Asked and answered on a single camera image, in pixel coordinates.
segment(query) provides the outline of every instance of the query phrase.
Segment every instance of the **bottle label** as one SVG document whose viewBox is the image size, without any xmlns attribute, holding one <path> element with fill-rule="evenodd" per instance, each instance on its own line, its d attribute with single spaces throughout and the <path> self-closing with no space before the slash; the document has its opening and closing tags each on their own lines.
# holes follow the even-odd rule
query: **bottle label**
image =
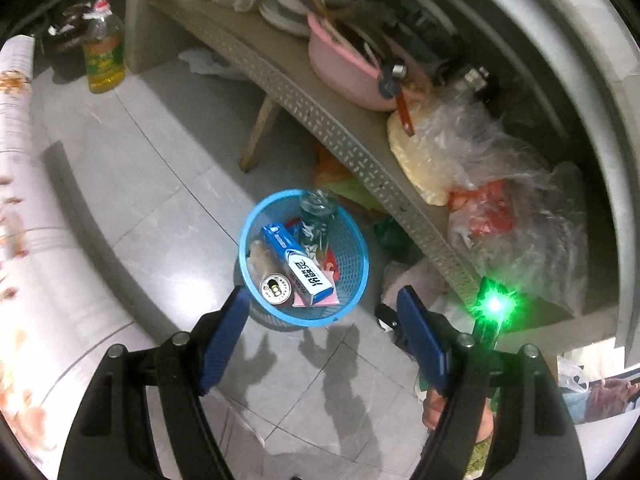
<svg viewBox="0 0 640 480">
<path fill-rule="evenodd" d="M 99 43 L 84 46 L 86 72 L 89 75 L 103 74 L 124 64 L 123 44 L 117 36 Z"/>
</svg>

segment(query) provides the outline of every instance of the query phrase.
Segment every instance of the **blue plastic basket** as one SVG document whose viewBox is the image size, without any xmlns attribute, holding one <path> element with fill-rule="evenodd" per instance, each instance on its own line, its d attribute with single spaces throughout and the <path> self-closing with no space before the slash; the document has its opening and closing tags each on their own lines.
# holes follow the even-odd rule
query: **blue plastic basket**
<svg viewBox="0 0 640 480">
<path fill-rule="evenodd" d="M 276 328 L 295 326 L 323 326 L 345 316 L 358 303 L 369 275 L 367 245 L 353 218 L 342 208 L 329 228 L 329 247 L 334 252 L 340 280 L 335 284 L 340 304 L 333 306 L 273 306 L 260 294 L 249 274 L 246 258 L 250 245 L 262 238 L 260 229 L 272 222 L 286 224 L 300 216 L 301 189 L 287 189 L 274 193 L 260 202 L 244 222 L 240 234 L 238 261 L 244 284 L 254 300 L 264 309 L 260 316 Z"/>
</svg>

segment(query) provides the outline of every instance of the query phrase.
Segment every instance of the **screw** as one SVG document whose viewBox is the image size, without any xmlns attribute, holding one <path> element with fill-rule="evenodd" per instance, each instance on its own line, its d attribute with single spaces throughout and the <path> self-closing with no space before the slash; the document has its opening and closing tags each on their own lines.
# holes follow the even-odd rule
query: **screw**
<svg viewBox="0 0 640 480">
<path fill-rule="evenodd" d="M 522 351 L 524 352 L 524 355 L 526 355 L 527 357 L 531 357 L 532 359 L 535 359 L 540 355 L 540 350 L 538 350 L 535 346 L 531 344 L 524 345 L 522 347 Z"/>
<path fill-rule="evenodd" d="M 189 332 L 178 332 L 175 333 L 171 342 L 176 346 L 185 346 L 189 342 Z"/>
<path fill-rule="evenodd" d="M 124 346 L 121 344 L 111 345 L 107 350 L 107 355 L 112 358 L 120 357 L 124 353 Z"/>
<path fill-rule="evenodd" d="M 462 346 L 462 348 L 471 348 L 476 344 L 476 340 L 471 334 L 461 333 L 458 335 L 458 344 Z"/>
</svg>

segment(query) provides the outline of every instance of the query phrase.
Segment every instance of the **cooking oil bottle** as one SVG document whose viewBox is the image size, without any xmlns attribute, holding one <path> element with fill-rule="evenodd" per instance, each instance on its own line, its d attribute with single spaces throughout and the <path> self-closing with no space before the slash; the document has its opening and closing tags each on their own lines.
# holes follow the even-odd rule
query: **cooking oil bottle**
<svg viewBox="0 0 640 480">
<path fill-rule="evenodd" d="M 111 12 L 107 0 L 96 0 L 84 41 L 84 60 L 89 90 L 99 94 L 111 90 L 124 79 L 124 24 Z"/>
</svg>

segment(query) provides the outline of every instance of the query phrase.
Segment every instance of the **toothpaste box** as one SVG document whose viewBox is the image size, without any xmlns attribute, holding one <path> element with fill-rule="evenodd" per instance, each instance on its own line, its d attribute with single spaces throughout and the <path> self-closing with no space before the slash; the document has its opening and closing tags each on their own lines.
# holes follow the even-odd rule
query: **toothpaste box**
<svg viewBox="0 0 640 480">
<path fill-rule="evenodd" d="M 279 222 L 265 225 L 262 235 L 273 254 L 282 262 L 305 304 L 313 305 L 331 295 L 334 291 L 332 283 L 306 256 L 284 225 Z"/>
</svg>

